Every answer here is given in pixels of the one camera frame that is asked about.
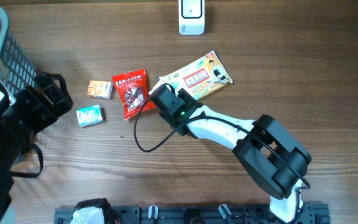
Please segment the small teal white box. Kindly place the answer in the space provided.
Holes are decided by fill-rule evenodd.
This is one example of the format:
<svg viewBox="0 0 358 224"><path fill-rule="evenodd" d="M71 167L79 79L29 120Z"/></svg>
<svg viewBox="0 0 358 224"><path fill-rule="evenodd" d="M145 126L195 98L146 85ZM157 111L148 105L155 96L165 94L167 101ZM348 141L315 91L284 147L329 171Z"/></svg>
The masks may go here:
<svg viewBox="0 0 358 224"><path fill-rule="evenodd" d="M104 121L99 105L88 106L76 110L78 124L81 127L98 124Z"/></svg>

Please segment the small orange snack box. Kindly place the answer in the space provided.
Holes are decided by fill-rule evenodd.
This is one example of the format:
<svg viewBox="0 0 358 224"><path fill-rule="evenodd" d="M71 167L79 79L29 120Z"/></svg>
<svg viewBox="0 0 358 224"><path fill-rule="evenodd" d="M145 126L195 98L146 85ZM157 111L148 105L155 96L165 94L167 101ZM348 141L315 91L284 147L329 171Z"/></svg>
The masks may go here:
<svg viewBox="0 0 358 224"><path fill-rule="evenodd" d="M88 85L87 96L110 99L112 88L113 84L111 82L91 80Z"/></svg>

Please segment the red candy bag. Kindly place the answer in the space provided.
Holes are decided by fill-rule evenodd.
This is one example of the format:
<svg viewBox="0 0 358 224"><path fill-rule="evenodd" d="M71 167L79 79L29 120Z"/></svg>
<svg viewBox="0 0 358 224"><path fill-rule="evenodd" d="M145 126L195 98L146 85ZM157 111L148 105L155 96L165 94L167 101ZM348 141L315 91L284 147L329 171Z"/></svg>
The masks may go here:
<svg viewBox="0 0 358 224"><path fill-rule="evenodd" d="M156 108L149 100L147 72L144 68L112 76L124 110L124 120L137 115L140 110Z"/></svg>

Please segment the cream yellow snack bag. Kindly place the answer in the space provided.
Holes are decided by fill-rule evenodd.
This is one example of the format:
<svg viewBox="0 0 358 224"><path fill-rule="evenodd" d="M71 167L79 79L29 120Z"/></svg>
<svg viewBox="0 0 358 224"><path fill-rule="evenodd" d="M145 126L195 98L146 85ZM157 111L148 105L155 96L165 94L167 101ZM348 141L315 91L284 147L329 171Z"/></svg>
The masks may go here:
<svg viewBox="0 0 358 224"><path fill-rule="evenodd" d="M149 91L150 95L160 85L169 83L176 93L184 89L196 100L224 85L234 84L234 80L228 74L215 50L175 72L158 77L157 80L157 84Z"/></svg>

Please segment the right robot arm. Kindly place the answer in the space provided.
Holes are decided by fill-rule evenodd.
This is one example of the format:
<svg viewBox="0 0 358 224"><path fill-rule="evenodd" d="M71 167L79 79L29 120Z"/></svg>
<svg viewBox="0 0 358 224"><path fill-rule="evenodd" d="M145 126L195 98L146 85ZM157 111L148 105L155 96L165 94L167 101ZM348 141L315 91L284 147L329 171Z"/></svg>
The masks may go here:
<svg viewBox="0 0 358 224"><path fill-rule="evenodd" d="M311 162L309 152L273 117L236 119L211 110L187 91L155 85L151 102L174 133L208 139L229 148L254 182L270 195L270 211L295 223L303 205L301 191Z"/></svg>

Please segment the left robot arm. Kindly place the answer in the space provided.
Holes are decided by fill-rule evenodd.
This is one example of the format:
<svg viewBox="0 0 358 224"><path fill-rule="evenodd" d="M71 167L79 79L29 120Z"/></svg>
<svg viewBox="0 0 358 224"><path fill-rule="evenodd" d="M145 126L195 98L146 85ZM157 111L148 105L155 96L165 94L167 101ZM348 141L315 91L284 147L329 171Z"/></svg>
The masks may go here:
<svg viewBox="0 0 358 224"><path fill-rule="evenodd" d="M27 85L15 94L8 92L4 85L9 77L0 59L0 223L14 223L9 195L14 178L33 179L40 175L13 171L12 166L22 153L32 149L42 164L42 151L32 138L73 107L60 74L41 73L34 78L36 86Z"/></svg>

